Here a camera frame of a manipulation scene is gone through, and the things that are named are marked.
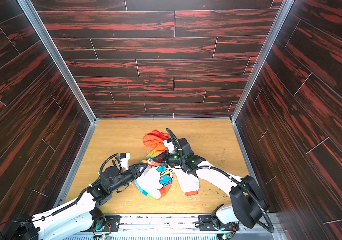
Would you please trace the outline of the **colourful rainbow kids jacket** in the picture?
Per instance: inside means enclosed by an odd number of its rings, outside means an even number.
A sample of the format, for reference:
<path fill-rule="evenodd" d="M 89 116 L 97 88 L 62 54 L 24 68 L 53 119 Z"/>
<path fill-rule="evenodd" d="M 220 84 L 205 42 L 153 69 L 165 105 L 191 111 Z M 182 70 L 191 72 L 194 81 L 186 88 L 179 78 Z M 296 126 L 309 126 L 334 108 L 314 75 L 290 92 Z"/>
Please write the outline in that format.
<path fill-rule="evenodd" d="M 138 190 L 150 199 L 159 200 L 164 197 L 172 186 L 174 178 L 177 178 L 181 190 L 186 196 L 194 196 L 199 193 L 199 179 L 193 175 L 188 175 L 180 169 L 166 168 L 153 161 L 167 150 L 163 141 L 168 139 L 168 134 L 153 130 L 143 137 L 143 143 L 151 148 L 151 152 L 142 161 L 147 163 L 148 173 L 144 178 L 135 180 Z"/>

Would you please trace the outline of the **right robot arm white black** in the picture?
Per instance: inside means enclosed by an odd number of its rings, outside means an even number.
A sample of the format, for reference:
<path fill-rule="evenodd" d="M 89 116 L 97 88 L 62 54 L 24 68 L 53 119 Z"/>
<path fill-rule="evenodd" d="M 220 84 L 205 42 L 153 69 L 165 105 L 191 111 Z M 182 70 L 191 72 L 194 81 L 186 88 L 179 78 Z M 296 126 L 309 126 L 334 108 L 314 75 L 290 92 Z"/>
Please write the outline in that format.
<path fill-rule="evenodd" d="M 275 231 L 267 214 L 269 209 L 266 196 L 254 178 L 231 175 L 213 166 L 209 161 L 196 155 L 186 139 L 168 139 L 166 144 L 173 147 L 166 149 L 154 161 L 174 169 L 180 169 L 188 176 L 210 182 L 230 197 L 230 205 L 220 205 L 212 212 L 215 228 L 222 229 L 229 223 L 241 223 L 252 229 L 259 225 L 266 231 Z"/>

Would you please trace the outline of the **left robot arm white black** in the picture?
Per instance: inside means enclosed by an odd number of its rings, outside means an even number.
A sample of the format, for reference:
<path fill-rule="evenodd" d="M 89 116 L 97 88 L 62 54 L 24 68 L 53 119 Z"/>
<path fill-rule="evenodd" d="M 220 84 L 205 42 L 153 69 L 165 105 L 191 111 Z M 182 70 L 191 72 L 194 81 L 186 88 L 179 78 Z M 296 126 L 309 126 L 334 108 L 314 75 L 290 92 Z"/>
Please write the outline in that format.
<path fill-rule="evenodd" d="M 99 209 L 107 203 L 113 192 L 128 187 L 139 178 L 147 163 L 133 164 L 122 171 L 110 166 L 100 172 L 97 180 L 81 191 L 79 196 L 51 210 L 29 216 L 23 214 L 0 233 L 3 240 L 62 240 L 91 228 L 94 221 L 103 218 Z"/>

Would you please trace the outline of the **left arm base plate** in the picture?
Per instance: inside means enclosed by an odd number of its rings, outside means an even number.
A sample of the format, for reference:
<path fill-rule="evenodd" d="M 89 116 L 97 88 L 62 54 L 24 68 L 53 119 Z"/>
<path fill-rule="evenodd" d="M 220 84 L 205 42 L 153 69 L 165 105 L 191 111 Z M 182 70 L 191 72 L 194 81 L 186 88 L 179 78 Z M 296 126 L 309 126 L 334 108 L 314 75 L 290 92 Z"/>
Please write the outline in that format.
<path fill-rule="evenodd" d="M 121 216 L 104 215 L 93 221 L 91 229 L 95 232 L 117 232 L 120 226 Z"/>

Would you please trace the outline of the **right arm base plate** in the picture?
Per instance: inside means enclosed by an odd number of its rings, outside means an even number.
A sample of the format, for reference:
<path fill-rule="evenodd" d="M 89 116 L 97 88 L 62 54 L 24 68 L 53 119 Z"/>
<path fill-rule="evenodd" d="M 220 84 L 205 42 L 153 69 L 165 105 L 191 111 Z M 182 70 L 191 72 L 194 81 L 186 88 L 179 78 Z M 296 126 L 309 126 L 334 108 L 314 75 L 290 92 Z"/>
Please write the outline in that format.
<path fill-rule="evenodd" d="M 211 215 L 198 215 L 198 221 L 195 223 L 195 227 L 201 232 L 221 231 L 214 225 Z"/>

